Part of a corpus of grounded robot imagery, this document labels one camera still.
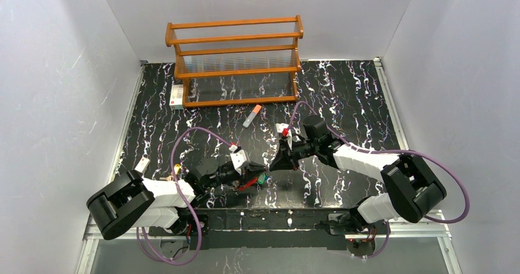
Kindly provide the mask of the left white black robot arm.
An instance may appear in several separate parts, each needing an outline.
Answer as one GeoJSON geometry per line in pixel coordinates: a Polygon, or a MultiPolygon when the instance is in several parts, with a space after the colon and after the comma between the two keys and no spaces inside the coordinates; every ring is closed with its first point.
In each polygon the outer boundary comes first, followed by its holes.
{"type": "Polygon", "coordinates": [[[178,180],[151,180],[137,170],[117,177],[92,195],[86,206],[105,240],[134,227],[162,227],[174,231],[194,227],[188,206],[206,203],[210,191],[221,185],[245,189],[266,178],[267,168],[244,159],[219,162],[202,159],[178,180]]]}

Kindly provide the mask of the green key tag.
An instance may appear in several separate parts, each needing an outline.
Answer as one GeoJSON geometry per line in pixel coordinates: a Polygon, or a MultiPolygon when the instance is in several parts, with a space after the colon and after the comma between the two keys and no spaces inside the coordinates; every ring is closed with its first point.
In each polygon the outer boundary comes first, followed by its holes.
{"type": "Polygon", "coordinates": [[[257,184],[258,185],[263,185],[268,179],[269,179],[269,174],[268,173],[262,173],[257,178],[257,184]]]}

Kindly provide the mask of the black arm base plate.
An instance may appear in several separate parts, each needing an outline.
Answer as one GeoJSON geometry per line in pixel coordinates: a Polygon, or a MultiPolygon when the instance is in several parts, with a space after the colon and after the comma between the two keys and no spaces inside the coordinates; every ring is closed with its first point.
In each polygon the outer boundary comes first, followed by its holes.
{"type": "Polygon", "coordinates": [[[376,239],[385,237],[384,222],[359,227],[350,212],[339,208],[236,209],[197,208],[199,223],[174,231],[152,227],[152,237],[188,237],[190,249],[201,227],[203,250],[221,248],[327,248],[352,249],[358,256],[375,252],[376,239]]]}

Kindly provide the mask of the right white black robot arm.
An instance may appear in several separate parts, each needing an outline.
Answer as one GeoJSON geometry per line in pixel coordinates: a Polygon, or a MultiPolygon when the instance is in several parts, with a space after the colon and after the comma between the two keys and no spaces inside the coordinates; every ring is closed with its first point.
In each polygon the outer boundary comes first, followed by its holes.
{"type": "Polygon", "coordinates": [[[384,194],[366,197],[349,209],[348,222],[356,229],[394,218],[417,223],[447,196],[423,158],[359,151],[333,135],[318,115],[304,119],[305,136],[293,135],[285,123],[275,127],[279,146],[270,171],[297,170],[301,159],[315,156],[329,167],[360,173],[384,184],[384,194]]]}

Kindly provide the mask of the red white keyring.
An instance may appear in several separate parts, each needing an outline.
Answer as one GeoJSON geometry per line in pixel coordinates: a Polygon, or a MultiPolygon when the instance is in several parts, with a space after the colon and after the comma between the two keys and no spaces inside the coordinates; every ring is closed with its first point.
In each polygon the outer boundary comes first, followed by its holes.
{"type": "Polygon", "coordinates": [[[251,179],[250,181],[246,182],[245,184],[240,185],[237,188],[237,190],[243,191],[244,189],[250,187],[251,185],[257,184],[257,183],[258,183],[258,177],[255,177],[255,178],[251,179]]]}

